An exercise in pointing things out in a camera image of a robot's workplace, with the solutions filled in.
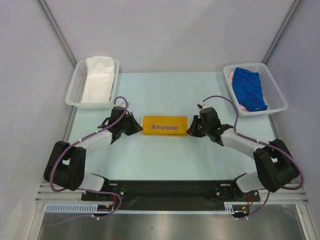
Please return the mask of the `white towel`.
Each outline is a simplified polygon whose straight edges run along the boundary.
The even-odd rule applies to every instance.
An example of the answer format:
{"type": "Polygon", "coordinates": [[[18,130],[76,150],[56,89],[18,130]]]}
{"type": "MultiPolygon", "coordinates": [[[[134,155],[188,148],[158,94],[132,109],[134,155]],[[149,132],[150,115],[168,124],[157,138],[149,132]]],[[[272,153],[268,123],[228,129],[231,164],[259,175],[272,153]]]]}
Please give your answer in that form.
{"type": "Polygon", "coordinates": [[[93,56],[85,60],[87,77],[81,103],[107,103],[115,79],[115,62],[109,56],[93,56]]]}

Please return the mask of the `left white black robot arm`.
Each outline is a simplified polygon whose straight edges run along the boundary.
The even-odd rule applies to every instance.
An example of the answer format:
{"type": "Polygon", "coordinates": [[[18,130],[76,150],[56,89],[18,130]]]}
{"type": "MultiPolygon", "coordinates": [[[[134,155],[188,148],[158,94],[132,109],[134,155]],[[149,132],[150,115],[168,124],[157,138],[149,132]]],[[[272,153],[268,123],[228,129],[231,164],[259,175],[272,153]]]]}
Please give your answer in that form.
{"type": "Polygon", "coordinates": [[[118,140],[122,134],[131,136],[143,130],[132,112],[115,106],[97,130],[71,144],[58,141],[54,144],[43,178],[55,192],[64,190],[89,190],[99,200],[110,195],[107,179],[86,172],[86,159],[103,147],[118,140]]]}

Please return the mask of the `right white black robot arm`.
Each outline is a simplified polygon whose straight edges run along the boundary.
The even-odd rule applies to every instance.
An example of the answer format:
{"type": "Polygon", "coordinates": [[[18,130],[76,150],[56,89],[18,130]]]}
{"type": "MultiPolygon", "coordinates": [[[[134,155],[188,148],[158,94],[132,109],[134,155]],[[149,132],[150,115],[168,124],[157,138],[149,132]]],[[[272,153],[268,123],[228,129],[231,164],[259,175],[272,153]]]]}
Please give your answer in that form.
{"type": "Polygon", "coordinates": [[[302,173],[286,144],[276,138],[263,142],[235,130],[229,124],[221,124],[217,111],[213,107],[198,106],[198,115],[193,116],[187,134],[196,138],[208,137],[213,143],[234,149],[253,159],[256,171],[245,173],[235,179],[236,185],[230,188],[230,195],[236,201],[242,201],[253,190],[268,190],[271,193],[287,189],[286,185],[302,173]]]}

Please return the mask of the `brown towel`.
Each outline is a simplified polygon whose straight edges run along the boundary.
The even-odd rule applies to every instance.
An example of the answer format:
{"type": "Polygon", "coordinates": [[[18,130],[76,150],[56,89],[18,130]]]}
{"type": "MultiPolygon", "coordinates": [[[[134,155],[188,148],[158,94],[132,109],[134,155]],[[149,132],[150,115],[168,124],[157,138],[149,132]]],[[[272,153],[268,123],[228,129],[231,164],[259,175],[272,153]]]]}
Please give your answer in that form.
{"type": "Polygon", "coordinates": [[[187,116],[145,115],[141,120],[145,136],[186,137],[189,127],[187,116]]]}

